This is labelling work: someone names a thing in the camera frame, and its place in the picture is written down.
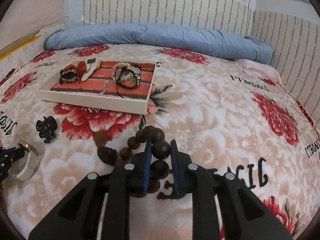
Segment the white pillowcase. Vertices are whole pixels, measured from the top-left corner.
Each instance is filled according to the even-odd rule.
[[[248,59],[237,59],[236,63],[241,65],[244,72],[250,76],[256,76],[262,79],[270,79],[273,82],[282,84],[279,72],[270,65],[261,64]]]

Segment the dark brown bead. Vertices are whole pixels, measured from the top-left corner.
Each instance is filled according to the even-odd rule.
[[[143,130],[139,130],[136,133],[136,142],[145,143],[147,140],[143,135]]]
[[[124,161],[127,161],[132,157],[133,153],[129,147],[123,147],[120,150],[119,155]]]
[[[106,144],[106,142],[108,141],[108,135],[106,131],[98,131],[95,133],[94,137],[93,137],[94,142],[96,143],[96,146],[102,147]]]
[[[115,163],[115,168],[119,168],[119,167],[121,167],[121,166],[125,166],[127,164],[127,162],[126,161],[124,161],[123,159],[121,159],[121,158],[118,158],[117,160],[116,160],[116,163]]]
[[[98,148],[98,157],[103,163],[114,166],[118,155],[116,150],[103,146]]]
[[[132,150],[136,150],[136,149],[138,149],[139,146],[140,146],[140,143],[136,141],[136,137],[135,137],[135,136],[130,137],[130,138],[128,139],[128,142],[127,142],[127,143],[128,143],[128,147],[129,147],[130,149],[132,149]]]
[[[160,189],[160,181],[159,179],[150,178],[149,179],[149,185],[147,188],[148,194],[156,193]]]
[[[143,198],[147,195],[147,193],[142,193],[142,194],[135,194],[135,193],[132,193],[130,194],[131,197],[135,197],[135,198]]]
[[[164,160],[170,155],[170,145],[166,141],[156,141],[151,147],[151,152],[157,159]]]
[[[154,128],[148,133],[148,140],[151,142],[164,141],[164,131],[160,128]]]
[[[146,140],[148,140],[148,133],[153,130],[155,127],[153,125],[147,125],[144,129],[143,129],[143,136]]]
[[[169,165],[163,160],[157,160],[151,164],[150,174],[156,179],[164,179],[170,172]]]

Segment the red flower print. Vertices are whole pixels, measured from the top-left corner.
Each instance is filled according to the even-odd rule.
[[[5,78],[0,81],[0,87],[4,84],[4,82],[6,82],[12,76],[15,70],[16,70],[15,68],[10,70],[9,73],[5,76]]]
[[[223,226],[220,228],[220,239],[224,238],[224,229]]]
[[[199,64],[209,63],[205,56],[192,52],[190,50],[186,50],[186,49],[168,48],[168,49],[162,49],[162,53],[167,54],[171,57],[185,58],[186,60],[193,63],[199,63]]]
[[[100,130],[105,130],[108,134],[108,139],[125,130],[128,126],[138,124],[145,125],[145,117],[151,114],[158,113],[160,108],[165,107],[156,95],[163,93],[171,86],[167,86],[162,90],[157,90],[155,86],[152,87],[147,113],[145,116],[139,114],[127,114],[120,112],[113,112],[108,110],[88,108],[82,106],[72,106],[66,104],[57,104],[53,111],[55,114],[65,115],[61,123],[61,130],[65,132],[67,137],[71,140],[75,139],[89,139]]]
[[[47,57],[51,57],[55,52],[53,50],[45,50],[41,52],[38,56],[36,56],[32,62],[39,62],[40,60],[44,60]]]
[[[290,217],[289,211],[286,212],[280,210],[279,204],[276,203],[275,197],[271,196],[268,199],[263,200],[265,206],[279,219],[279,221],[287,228],[291,236],[293,236],[297,230],[299,220],[296,217]]]
[[[258,103],[261,114],[266,118],[271,130],[278,136],[284,136],[287,143],[299,143],[298,130],[295,121],[288,112],[278,105],[276,101],[265,98],[263,95],[251,92],[253,101]]]
[[[12,84],[5,92],[4,97],[2,98],[0,104],[6,103],[8,100],[14,97],[16,93],[18,93],[22,88],[25,87],[27,83],[30,83],[36,72],[28,73],[23,77],[19,78],[14,84]]]
[[[263,79],[260,78],[263,82],[268,83],[271,86],[275,86],[276,84],[271,79]]]
[[[76,54],[78,57],[86,57],[86,56],[91,56],[92,54],[98,54],[98,53],[103,52],[107,49],[109,49],[109,46],[105,45],[105,44],[92,45],[92,46],[76,49],[71,54]]]
[[[303,114],[305,115],[305,117],[308,119],[308,121],[310,122],[310,124],[313,126],[314,122],[311,119],[310,115],[308,114],[308,112],[306,111],[306,109],[304,108],[304,106],[300,103],[300,101],[296,98],[295,99],[297,105],[300,107],[301,111],[303,112]]]

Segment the blue gripper pad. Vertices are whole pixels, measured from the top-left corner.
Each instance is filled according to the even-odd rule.
[[[172,174],[173,174],[173,183],[174,189],[177,193],[179,193],[179,169],[178,169],[178,162],[177,162],[177,155],[178,155],[178,148],[175,140],[170,142],[171,148],[171,165],[172,165]]]
[[[146,148],[145,148],[145,163],[143,167],[143,192],[147,192],[147,188],[149,185],[149,178],[150,178],[150,166],[151,166],[151,146],[152,143],[147,141]]]

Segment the floral bedspread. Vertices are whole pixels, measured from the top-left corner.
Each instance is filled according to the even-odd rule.
[[[35,95],[64,66],[92,53],[162,62],[145,116],[46,102]],[[106,146],[120,150],[146,124],[163,129],[167,141],[176,139],[193,162],[217,174],[236,174],[294,238],[320,206],[320,142],[312,120],[280,85],[248,76],[233,61],[181,49],[97,45],[45,51],[12,68],[0,87],[1,143],[9,148],[23,138],[42,157],[29,180],[9,177],[3,183],[9,217],[25,237],[88,173],[112,171],[97,156],[97,131],[105,130]],[[50,115],[59,128],[57,139],[45,145],[35,125]],[[170,158],[166,161],[171,166]],[[191,239],[191,195],[177,195],[172,187],[170,174],[158,193],[131,198],[131,239]]]

